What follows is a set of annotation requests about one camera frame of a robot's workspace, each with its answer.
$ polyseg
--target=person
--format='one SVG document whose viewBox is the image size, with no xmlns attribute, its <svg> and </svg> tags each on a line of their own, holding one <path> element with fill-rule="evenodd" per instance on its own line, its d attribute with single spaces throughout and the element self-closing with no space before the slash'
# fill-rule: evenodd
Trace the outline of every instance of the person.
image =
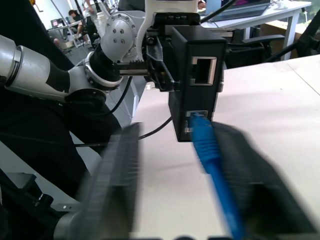
<svg viewBox="0 0 320 240">
<path fill-rule="evenodd" d="M 4 1 L 4 9 L 14 9 L 19 18 L 12 18 L 10 11 L 0 14 L 0 35 L 36 51 L 51 60 L 61 70 L 74 65 L 50 40 L 48 33 L 29 0 Z M 72 145 L 72 132 L 84 143 L 107 143 L 120 128 L 106 105 L 99 111 L 70 107 L 0 88 L 0 141 L 42 177 L 75 198 L 87 167 Z M 15 139 L 18 135 L 68 145 L 55 145 Z M 102 154 L 105 146 L 92 147 Z M 1 156 L 2 161 L 9 161 Z"/>
<path fill-rule="evenodd" d="M 68 14 L 69 14 L 69 16 L 71 16 L 73 18 L 74 21 L 76 21 L 76 22 L 81 21 L 81 16 L 76 10 L 70 10 L 68 12 Z M 82 22 L 80 22 L 77 25 L 74 25 L 71 29 L 73 30 L 73 33 L 75 33 L 75 37 L 77 39 L 79 38 L 79 34 L 84 33 L 84 26 L 83 26 Z M 88 42 L 88 38 L 85 34 L 83 35 L 83 40 L 85 40 L 86 43 Z"/>
<path fill-rule="evenodd" d="M 198 0 L 198 9 L 206 7 L 203 0 Z M 145 11 L 145 0 L 120 0 L 118 5 L 119 11 Z"/>
</svg>

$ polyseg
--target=office chair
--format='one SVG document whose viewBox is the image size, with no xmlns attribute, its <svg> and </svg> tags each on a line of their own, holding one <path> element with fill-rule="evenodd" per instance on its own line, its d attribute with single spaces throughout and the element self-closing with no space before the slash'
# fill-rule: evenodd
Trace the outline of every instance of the office chair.
<svg viewBox="0 0 320 240">
<path fill-rule="evenodd" d="M 296 49 L 298 57 L 320 54 L 320 10 L 310 22 L 298 41 L 283 50 L 272 53 L 271 42 L 284 40 L 282 35 L 259 36 L 243 40 L 240 44 L 229 43 L 225 64 L 228 69 L 278 61 Z"/>
</svg>

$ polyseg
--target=floor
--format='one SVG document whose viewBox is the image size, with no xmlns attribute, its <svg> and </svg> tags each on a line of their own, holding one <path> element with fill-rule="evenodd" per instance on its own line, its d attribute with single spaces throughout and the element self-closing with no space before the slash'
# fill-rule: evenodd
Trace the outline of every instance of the floor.
<svg viewBox="0 0 320 240">
<path fill-rule="evenodd" d="M 76 65 L 83 60 L 89 53 L 88 46 L 72 48 L 71 52 L 67 53 L 66 56 L 71 62 Z M 120 84 L 119 88 L 110 92 L 107 95 L 106 105 L 112 109 L 116 102 L 122 95 L 123 89 L 127 84 L 127 79 L 124 79 Z M 133 105 L 138 106 L 139 100 L 145 89 L 146 81 L 143 77 L 134 77 L 124 101 L 114 113 L 116 118 L 122 127 L 127 126 L 131 123 L 132 116 L 135 114 Z M 70 133 L 75 144 L 82 143 L 77 137 Z M 100 156 L 89 147 L 83 147 L 77 149 L 78 153 L 85 162 L 88 170 L 91 172 L 96 164 L 98 163 Z M 16 156 L 10 149 L 8 149 L 2 142 L 0 142 L 0 168 L 4 172 L 8 173 L 29 173 L 37 176 L 36 182 L 45 194 L 49 194 L 54 198 L 52 204 L 57 210 L 61 209 L 61 206 L 67 204 L 76 204 L 77 201 L 67 196 L 64 192 L 48 182 L 41 175 L 36 173 L 31 167 L 24 163 L 18 156 Z"/>
</svg>

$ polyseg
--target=laptop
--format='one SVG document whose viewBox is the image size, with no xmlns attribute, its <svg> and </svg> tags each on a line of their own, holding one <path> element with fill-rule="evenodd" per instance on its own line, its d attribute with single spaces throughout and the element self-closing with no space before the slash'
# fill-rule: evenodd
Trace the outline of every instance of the laptop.
<svg viewBox="0 0 320 240">
<path fill-rule="evenodd" d="M 231 0 L 207 0 L 205 12 L 200 12 L 199 14 L 206 16 L 223 7 L 229 1 Z M 270 0 L 238 0 L 222 13 L 211 18 L 209 22 L 261 16 L 270 4 Z"/>
</svg>

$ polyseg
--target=chair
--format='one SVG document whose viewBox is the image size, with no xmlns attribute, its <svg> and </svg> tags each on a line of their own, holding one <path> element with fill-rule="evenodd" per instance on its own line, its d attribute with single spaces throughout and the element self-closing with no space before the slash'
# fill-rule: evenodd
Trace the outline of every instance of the chair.
<svg viewBox="0 0 320 240">
<path fill-rule="evenodd" d="M 320 10 L 298 41 L 283 50 L 272 53 L 271 42 L 284 40 L 282 35 L 259 36 L 243 40 L 240 44 L 229 43 L 225 64 L 228 69 L 278 61 L 282 56 L 296 49 L 298 57 L 320 54 Z"/>
</svg>

